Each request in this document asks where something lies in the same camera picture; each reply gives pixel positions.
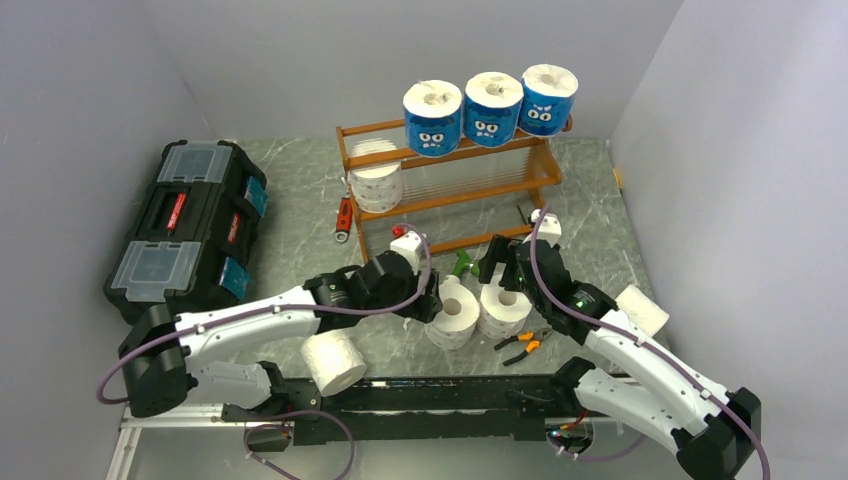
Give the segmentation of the white floral paper roll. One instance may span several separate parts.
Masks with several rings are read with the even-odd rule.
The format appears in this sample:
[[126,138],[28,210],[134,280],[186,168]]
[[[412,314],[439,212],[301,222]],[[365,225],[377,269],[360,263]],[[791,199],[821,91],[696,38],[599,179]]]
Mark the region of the white floral paper roll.
[[[390,140],[373,138],[356,143],[350,155],[360,157],[396,149],[397,146]],[[388,212],[402,199],[403,180],[400,161],[352,169],[348,173],[348,181],[358,207],[364,212]]]
[[474,293],[455,275],[447,275],[439,285],[442,310],[424,329],[429,340],[443,350],[457,350],[470,340],[480,316]]
[[491,339],[518,334],[532,310],[531,302],[523,293],[507,291],[495,283],[483,286],[479,304],[478,328]]

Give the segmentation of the plain white paper roll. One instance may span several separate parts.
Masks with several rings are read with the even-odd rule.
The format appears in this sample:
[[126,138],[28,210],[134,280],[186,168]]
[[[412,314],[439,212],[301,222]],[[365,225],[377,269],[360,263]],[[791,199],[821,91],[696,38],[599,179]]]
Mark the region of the plain white paper roll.
[[361,353],[345,330],[310,336],[300,351],[322,397],[346,390],[361,380],[367,370]]

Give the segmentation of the blue paper roll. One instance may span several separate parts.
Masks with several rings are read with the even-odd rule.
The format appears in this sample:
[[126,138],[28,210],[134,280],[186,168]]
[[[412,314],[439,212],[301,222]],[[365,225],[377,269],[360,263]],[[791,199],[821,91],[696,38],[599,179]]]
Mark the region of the blue paper roll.
[[463,94],[451,82],[425,80],[403,97],[408,147],[416,154],[437,158],[456,150],[461,139]]
[[552,137],[562,131],[574,103],[579,81],[568,69],[537,64],[521,77],[523,101],[518,128],[534,137]]
[[522,84],[509,74],[482,72],[470,78],[464,89],[463,135],[486,148],[505,145],[514,136],[523,98]]

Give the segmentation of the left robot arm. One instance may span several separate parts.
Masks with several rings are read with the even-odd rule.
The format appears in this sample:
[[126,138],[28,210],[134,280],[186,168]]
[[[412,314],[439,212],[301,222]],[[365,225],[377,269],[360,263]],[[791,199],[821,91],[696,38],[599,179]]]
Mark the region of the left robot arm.
[[125,403],[137,418],[168,412],[187,400],[236,405],[264,420],[287,406],[284,379],[268,361],[238,365],[226,357],[274,340],[311,337],[392,313],[430,323],[441,311],[439,274],[385,251],[362,266],[318,274],[277,296],[198,313],[150,307],[118,349]]

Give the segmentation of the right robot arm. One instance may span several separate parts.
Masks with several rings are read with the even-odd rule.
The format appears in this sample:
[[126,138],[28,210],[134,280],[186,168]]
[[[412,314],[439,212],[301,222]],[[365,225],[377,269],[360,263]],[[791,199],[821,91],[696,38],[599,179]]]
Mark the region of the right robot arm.
[[757,456],[765,479],[771,466],[761,440],[762,403],[749,389],[732,391],[686,366],[655,341],[598,287],[573,279],[559,247],[546,240],[494,236],[480,262],[488,284],[524,294],[547,324],[623,368],[627,384],[575,356],[550,378],[557,411],[602,413],[670,451],[693,479],[733,479]]

